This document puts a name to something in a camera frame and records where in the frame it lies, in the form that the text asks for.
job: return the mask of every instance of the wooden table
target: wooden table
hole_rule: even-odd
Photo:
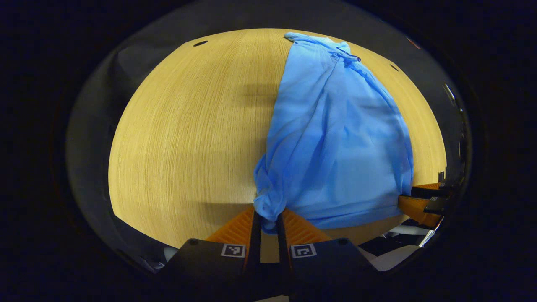
[[[324,37],[273,28],[210,35],[183,44],[147,76],[121,117],[110,154],[108,182],[117,217],[179,248],[188,238],[205,239],[252,205],[253,169],[265,153],[293,44],[284,38],[288,31]],[[393,96],[407,123],[414,185],[437,182],[446,154],[426,100],[397,64],[349,45]],[[326,233],[360,244],[406,218]],[[277,254],[276,237],[264,234],[262,261],[277,261]]]

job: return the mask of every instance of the blue cloth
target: blue cloth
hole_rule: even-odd
[[[318,228],[400,214],[397,198],[410,194],[413,162],[393,98],[346,42],[285,37],[294,43],[254,173],[263,230],[274,233],[285,207]]]

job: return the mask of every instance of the table surface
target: table surface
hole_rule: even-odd
[[[252,205],[253,170],[265,153],[292,45],[284,38],[288,31],[325,37],[275,28],[210,35],[183,44],[147,76],[112,143],[108,184],[118,218],[179,248],[188,238],[205,239]],[[207,42],[194,46],[201,41]],[[348,43],[393,96],[407,123],[413,184],[437,182],[446,153],[427,101],[397,64]],[[406,219],[398,215],[325,232],[358,245]],[[277,261],[277,254],[276,237],[263,234],[262,261]]]

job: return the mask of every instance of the wood grain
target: wood grain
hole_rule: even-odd
[[[253,169],[265,152],[292,45],[284,38],[288,31],[324,36],[271,28],[210,35],[183,44],[147,76],[128,103],[112,144],[108,182],[117,217],[180,247],[188,238],[208,237],[251,206]],[[407,122],[414,184],[436,182],[446,155],[426,100],[395,63],[349,45],[390,92]],[[360,244],[405,219],[400,215],[328,233]]]

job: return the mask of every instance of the black background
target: black background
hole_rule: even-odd
[[[387,294],[406,299],[505,300],[531,294],[535,271],[520,237],[529,220],[523,194],[535,168],[530,138],[529,79],[535,7],[530,2],[432,3],[361,1],[439,58],[464,90],[478,154],[479,179],[433,248],[411,263]],[[109,250],[83,223],[67,187],[63,141],[84,80],[118,43],[179,6],[176,1],[6,3],[3,71],[8,191],[4,221],[10,299],[165,295]],[[305,18],[297,12],[297,18]]]

